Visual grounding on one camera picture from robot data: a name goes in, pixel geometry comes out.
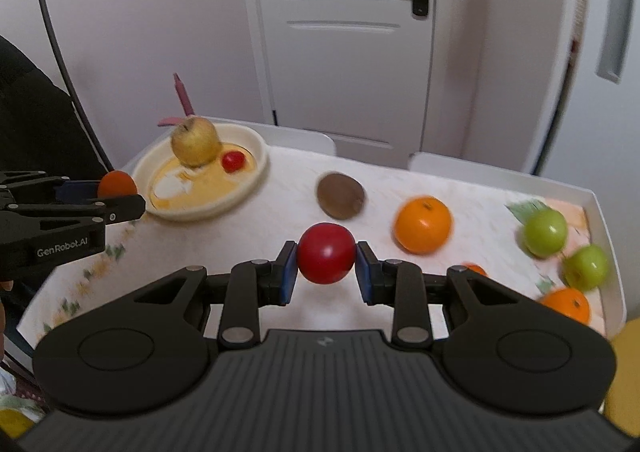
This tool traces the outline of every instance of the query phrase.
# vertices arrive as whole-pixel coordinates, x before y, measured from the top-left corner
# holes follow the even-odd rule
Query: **orange fruit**
[[[540,300],[540,304],[583,324],[588,324],[591,319],[591,308],[587,297],[572,287],[552,291]]]
[[[488,276],[486,274],[486,271],[481,266],[478,266],[477,264],[474,264],[473,262],[463,262],[462,265],[464,267],[468,267],[471,271],[479,273],[480,275]]]
[[[435,197],[416,197],[396,215],[394,236],[409,253],[432,253],[447,242],[452,222],[443,202]]]
[[[122,170],[112,170],[98,184],[98,199],[105,197],[132,196],[138,187],[129,174]]]

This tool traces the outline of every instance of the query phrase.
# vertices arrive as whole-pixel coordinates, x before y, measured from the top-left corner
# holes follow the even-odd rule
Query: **pink object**
[[[158,121],[158,127],[173,127],[175,125],[180,125],[184,118],[181,117],[163,117],[160,121]]]
[[[189,100],[189,96],[187,95],[187,89],[184,88],[184,83],[180,81],[180,76],[178,76],[176,72],[174,72],[174,83],[175,83],[175,92],[178,93],[178,98],[180,99],[180,103],[182,104],[184,115],[185,116],[195,115],[195,112],[193,112],[193,107],[191,106],[191,101]]]

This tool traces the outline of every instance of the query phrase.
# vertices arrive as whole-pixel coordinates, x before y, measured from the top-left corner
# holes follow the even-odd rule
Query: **kiwi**
[[[358,215],[366,201],[364,188],[355,179],[338,172],[320,178],[316,198],[329,217],[344,221]]]

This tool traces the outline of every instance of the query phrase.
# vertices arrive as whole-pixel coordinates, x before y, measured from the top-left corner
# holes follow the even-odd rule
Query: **yellow object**
[[[256,168],[251,153],[238,145],[223,143],[221,157],[197,169],[187,169],[177,158],[171,158],[156,173],[148,197],[158,210],[181,210],[200,207],[219,200],[248,178]],[[244,154],[244,167],[227,174],[222,167],[222,155],[238,150]]]
[[[617,367],[604,415],[620,430],[640,436],[640,319],[628,322],[612,340]]]
[[[33,426],[33,421],[23,413],[5,408],[0,410],[0,428],[11,439],[18,439]]]
[[[222,143],[212,122],[190,116],[172,132],[171,150],[184,166],[196,168],[218,157]]]

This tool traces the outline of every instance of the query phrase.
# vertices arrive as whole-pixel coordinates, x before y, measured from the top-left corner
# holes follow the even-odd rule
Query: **round pad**
[[[560,337],[544,331],[514,331],[498,340],[498,356],[516,369],[550,372],[571,358],[571,347]]]
[[[154,352],[154,341],[133,329],[106,329],[86,337],[78,355],[99,371],[123,371],[146,362]]]
[[[606,339],[530,299],[472,306],[442,362],[478,402],[536,416],[597,408],[616,370]]]
[[[34,375],[55,407],[74,414],[116,416],[165,405],[209,365],[205,340],[180,318],[164,305],[123,301],[90,311],[40,341]]]
[[[324,213],[343,221],[355,217],[362,211],[366,194],[362,185],[355,179],[333,172],[318,181],[316,197]]]

